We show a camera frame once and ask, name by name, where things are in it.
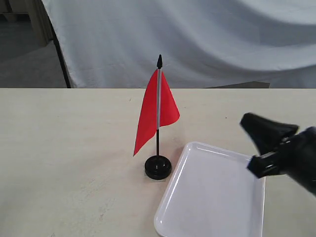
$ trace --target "white plastic tray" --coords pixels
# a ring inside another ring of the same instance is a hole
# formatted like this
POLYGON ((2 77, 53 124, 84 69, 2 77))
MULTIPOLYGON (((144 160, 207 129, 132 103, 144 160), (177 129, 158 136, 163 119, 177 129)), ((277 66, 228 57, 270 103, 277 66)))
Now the white plastic tray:
POLYGON ((250 157, 191 142, 180 156, 159 208, 163 237, 262 237, 265 179, 250 157))

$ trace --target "white curtain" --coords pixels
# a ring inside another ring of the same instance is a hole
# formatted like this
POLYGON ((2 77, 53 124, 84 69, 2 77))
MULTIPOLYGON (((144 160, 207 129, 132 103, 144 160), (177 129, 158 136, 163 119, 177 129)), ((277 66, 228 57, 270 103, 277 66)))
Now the white curtain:
POLYGON ((316 87, 315 0, 43 0, 76 87, 316 87))

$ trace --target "red flag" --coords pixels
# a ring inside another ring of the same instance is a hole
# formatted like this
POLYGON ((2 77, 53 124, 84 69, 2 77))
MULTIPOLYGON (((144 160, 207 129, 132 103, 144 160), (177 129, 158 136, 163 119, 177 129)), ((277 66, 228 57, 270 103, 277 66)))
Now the red flag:
MULTIPOLYGON (((157 130, 157 78, 158 70, 149 80, 139 116, 134 155, 151 139, 157 130)), ((180 117, 169 85, 161 72, 160 126, 176 122, 180 117)))

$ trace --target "tray rim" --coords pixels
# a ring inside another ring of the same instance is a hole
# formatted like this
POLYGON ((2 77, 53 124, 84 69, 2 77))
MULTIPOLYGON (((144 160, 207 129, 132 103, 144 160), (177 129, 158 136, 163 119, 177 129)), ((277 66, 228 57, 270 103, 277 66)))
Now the tray rim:
MULTIPOLYGON (((182 159, 185 157, 185 154, 186 153, 189 153, 189 148, 191 148, 193 145, 202 145, 202 146, 207 146, 209 148, 214 148, 214 149, 220 149, 222 151, 225 151, 225 152, 228 152, 228 153, 235 153, 235 154, 238 154, 238 155, 241 155, 241 156, 244 156, 245 158, 248 157, 249 159, 246 159, 246 160, 250 160, 250 156, 247 156, 247 155, 244 155, 244 154, 241 154, 241 153, 238 153, 238 152, 234 152, 234 151, 230 151, 230 150, 227 150, 227 149, 224 149, 224 148, 220 148, 220 147, 215 147, 215 146, 212 146, 212 145, 209 145, 209 144, 205 144, 205 143, 202 143, 202 142, 197 142, 197 141, 192 141, 192 142, 189 142, 187 143, 183 150, 182 150, 182 153, 179 157, 179 160, 177 162, 177 165, 175 167, 175 169, 173 170, 173 173, 172 173, 172 176, 169 180, 169 183, 166 187, 166 190, 164 191, 164 194, 160 200, 160 203, 159 203, 159 206, 157 208, 157 211, 155 213, 155 216, 154 216, 154 227, 155 227, 155 230, 156 232, 162 236, 162 237, 167 237, 165 235, 162 234, 162 231, 159 231, 159 225, 158 225, 158 213, 159 211, 161 210, 162 208, 162 205, 164 204, 164 200, 166 199, 167 197, 167 194, 169 193, 169 190, 170 190, 170 187, 171 185, 173 184, 174 182, 174 179, 176 178, 176 174, 179 172, 179 165, 182 163, 182 159)), ((261 203, 261 215, 260 215, 260 233, 258 237, 262 237, 263 235, 263 221, 264 221, 264 204, 265 204, 265 190, 266 190, 266 178, 262 178, 262 203, 261 203)))

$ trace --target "white table surface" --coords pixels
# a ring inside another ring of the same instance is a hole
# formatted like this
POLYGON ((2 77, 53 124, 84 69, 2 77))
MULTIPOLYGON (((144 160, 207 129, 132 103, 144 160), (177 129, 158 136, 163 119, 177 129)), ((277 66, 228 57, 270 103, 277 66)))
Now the white table surface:
MULTIPOLYGON (((0 89, 0 236, 157 237, 153 217, 168 179, 153 182, 143 171, 155 140, 132 156, 143 94, 0 89)), ((302 129, 316 124, 316 90, 173 94, 180 120, 160 132, 173 165, 190 141, 255 154, 239 126, 246 112, 302 129)), ((265 202, 265 237, 316 236, 316 197, 288 177, 267 179, 265 202)))

